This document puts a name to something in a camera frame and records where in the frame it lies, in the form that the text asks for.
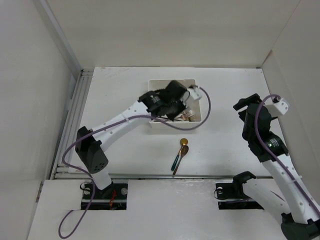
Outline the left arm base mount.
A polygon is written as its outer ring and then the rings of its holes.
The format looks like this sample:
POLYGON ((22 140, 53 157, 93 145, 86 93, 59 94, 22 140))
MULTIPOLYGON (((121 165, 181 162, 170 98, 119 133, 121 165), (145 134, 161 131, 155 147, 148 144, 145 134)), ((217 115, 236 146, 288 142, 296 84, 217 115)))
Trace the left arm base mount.
POLYGON ((94 197, 92 197, 93 186, 91 182, 83 182, 79 188, 82 190, 82 198, 80 203, 81 210, 106 210, 106 211, 122 211, 127 209, 128 183, 113 183, 107 190, 99 190, 96 188, 94 197))

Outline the brown wooden spoon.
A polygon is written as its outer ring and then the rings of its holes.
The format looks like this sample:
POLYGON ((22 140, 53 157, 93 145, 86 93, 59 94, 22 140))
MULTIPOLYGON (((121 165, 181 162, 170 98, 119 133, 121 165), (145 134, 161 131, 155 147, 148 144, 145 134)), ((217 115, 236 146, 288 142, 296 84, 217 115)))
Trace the brown wooden spoon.
POLYGON ((174 176, 176 175, 176 173, 178 171, 178 168, 179 168, 179 166, 181 164, 181 161, 182 161, 183 157, 188 153, 188 151, 189 151, 189 147, 187 145, 185 145, 181 150, 180 158, 179 158, 178 163, 177 163, 177 165, 176 165, 176 167, 175 167, 175 169, 173 171, 173 175, 174 176))

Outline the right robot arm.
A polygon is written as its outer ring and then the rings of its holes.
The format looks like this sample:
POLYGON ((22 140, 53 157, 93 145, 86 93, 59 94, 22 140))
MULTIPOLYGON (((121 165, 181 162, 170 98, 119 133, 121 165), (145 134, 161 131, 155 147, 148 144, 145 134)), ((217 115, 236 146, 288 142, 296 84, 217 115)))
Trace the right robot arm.
POLYGON ((297 173, 285 143, 271 131, 271 122, 285 115, 289 107, 277 94, 264 99, 253 94, 233 106, 244 123, 242 138, 283 196, 265 188, 249 171, 233 177, 231 190, 235 197, 247 196, 271 214, 286 239, 313 240, 320 235, 320 206, 297 173))

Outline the green-handled gold spoon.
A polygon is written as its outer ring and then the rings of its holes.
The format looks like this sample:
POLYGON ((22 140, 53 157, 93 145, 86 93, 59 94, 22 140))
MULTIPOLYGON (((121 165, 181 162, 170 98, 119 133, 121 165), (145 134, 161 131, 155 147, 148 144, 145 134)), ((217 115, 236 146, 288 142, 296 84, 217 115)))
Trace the green-handled gold spoon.
POLYGON ((174 171, 175 170, 175 168, 176 168, 176 165, 177 165, 177 163, 178 163, 178 160, 179 160, 179 157, 180 157, 180 155, 181 155, 181 152, 182 152, 182 149, 183 149, 183 147, 184 146, 186 146, 187 144, 188 144, 188 140, 186 139, 186 138, 182 138, 181 140, 180 140, 180 150, 179 150, 179 152, 178 152, 178 154, 176 155, 176 157, 175 157, 175 159, 174 159, 174 162, 173 162, 173 164, 172 164, 172 166, 171 166, 171 171, 174 171))

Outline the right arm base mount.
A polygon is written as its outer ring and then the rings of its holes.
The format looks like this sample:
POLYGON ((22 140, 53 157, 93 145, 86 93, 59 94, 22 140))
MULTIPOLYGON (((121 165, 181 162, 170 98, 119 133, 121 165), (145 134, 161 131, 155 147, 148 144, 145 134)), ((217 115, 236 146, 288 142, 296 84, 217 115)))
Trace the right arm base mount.
POLYGON ((264 210, 264 208, 245 195, 243 184, 257 177, 249 171, 235 175, 231 182, 217 182, 214 197, 218 200, 219 210, 264 210))

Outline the rose gold fork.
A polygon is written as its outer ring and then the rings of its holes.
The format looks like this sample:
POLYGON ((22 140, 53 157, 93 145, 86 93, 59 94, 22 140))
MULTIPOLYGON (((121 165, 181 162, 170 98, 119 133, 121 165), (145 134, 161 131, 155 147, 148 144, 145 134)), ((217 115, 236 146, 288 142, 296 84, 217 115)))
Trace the rose gold fork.
POLYGON ((193 110, 184 111, 177 119, 182 122, 195 122, 197 115, 193 110))

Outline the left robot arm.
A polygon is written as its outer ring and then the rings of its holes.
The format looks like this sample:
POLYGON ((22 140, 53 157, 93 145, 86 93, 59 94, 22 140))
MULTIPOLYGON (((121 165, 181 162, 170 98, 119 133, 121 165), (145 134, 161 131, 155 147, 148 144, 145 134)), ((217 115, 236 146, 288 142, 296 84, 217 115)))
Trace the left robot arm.
POLYGON ((109 160, 105 155, 110 146, 149 120, 142 115, 167 116, 174 120, 191 104, 193 90, 192 86, 187 88, 172 80, 165 88, 144 93, 132 106, 100 126, 91 129, 83 126, 77 131, 75 152, 91 175, 95 183, 94 192, 100 198, 107 198, 112 192, 113 181, 108 173, 109 160))

